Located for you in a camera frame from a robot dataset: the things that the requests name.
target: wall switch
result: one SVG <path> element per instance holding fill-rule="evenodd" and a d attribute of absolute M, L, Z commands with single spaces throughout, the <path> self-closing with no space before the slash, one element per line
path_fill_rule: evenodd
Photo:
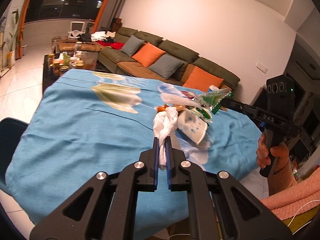
<path fill-rule="evenodd" d="M 268 71 L 268 69 L 260 62 L 257 63 L 257 68 L 260 69 L 263 73 L 266 73 Z"/>

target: human hand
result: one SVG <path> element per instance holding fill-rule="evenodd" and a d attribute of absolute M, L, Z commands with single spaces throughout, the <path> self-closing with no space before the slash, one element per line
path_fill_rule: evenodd
<path fill-rule="evenodd" d="M 264 133 L 261 134 L 259 140 L 258 140 L 258 149 L 256 150 L 257 154 L 257 164 L 260 168 L 264 169 L 266 165 L 271 164 L 271 159 L 268 156 L 269 155 L 269 149 L 265 144 L 266 136 Z M 279 146 L 272 147 L 270 149 L 271 155 L 274 157 L 279 157 L 278 163 L 275 169 L 275 173 L 283 169 L 288 161 L 289 161 L 289 149 L 284 144 L 284 142 L 280 143 Z"/>

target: green sofa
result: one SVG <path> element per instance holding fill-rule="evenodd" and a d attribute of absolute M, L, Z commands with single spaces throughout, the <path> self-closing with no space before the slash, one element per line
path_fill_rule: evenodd
<path fill-rule="evenodd" d="M 181 60 L 183 64 L 169 79 L 165 80 L 148 68 L 142 67 L 140 63 L 127 56 L 123 52 L 116 49 L 104 48 L 100 51 L 98 60 L 112 73 L 120 75 L 131 75 L 142 78 L 152 78 L 175 85 L 183 85 L 183 83 L 180 81 L 181 77 L 185 72 L 187 65 L 193 64 L 207 71 L 208 73 L 215 75 L 216 77 L 223 78 L 223 83 L 233 90 L 238 86 L 240 79 L 232 72 L 226 70 L 225 68 L 208 59 L 199 57 L 199 53 L 188 49 L 180 44 L 174 43 L 169 40 L 163 41 L 162 37 L 160 36 L 138 31 L 135 29 L 121 27 L 116 33 L 115 38 L 116 41 L 126 43 L 131 35 L 134 35 L 137 38 L 144 40 L 145 42 L 149 42 L 152 45 L 157 46 L 167 54 Z"/>

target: metal bolt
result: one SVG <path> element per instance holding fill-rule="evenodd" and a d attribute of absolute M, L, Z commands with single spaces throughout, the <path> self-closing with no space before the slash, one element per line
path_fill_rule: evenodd
<path fill-rule="evenodd" d="M 181 166 L 184 167 L 184 168 L 190 167 L 191 166 L 191 162 L 183 161 L 183 162 L 181 162 Z"/>
<path fill-rule="evenodd" d="M 104 172 L 100 171 L 97 173 L 96 177 L 97 177 L 97 179 L 105 179 L 107 177 L 107 175 Z"/>
<path fill-rule="evenodd" d="M 136 162 L 136 163 L 134 164 L 134 166 L 135 166 L 137 169 L 141 169 L 141 168 L 143 168 L 144 163 L 143 163 L 143 162 Z"/>
<path fill-rule="evenodd" d="M 229 177 L 229 173 L 227 173 L 226 171 L 220 171 L 219 177 L 222 179 L 227 179 Z"/>

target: white office chair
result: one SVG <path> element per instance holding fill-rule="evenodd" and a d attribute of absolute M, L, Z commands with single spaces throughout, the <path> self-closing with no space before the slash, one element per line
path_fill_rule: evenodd
<path fill-rule="evenodd" d="M 80 34 L 84 34 L 85 22 L 71 22 L 70 30 L 68 31 L 68 39 L 77 39 Z"/>

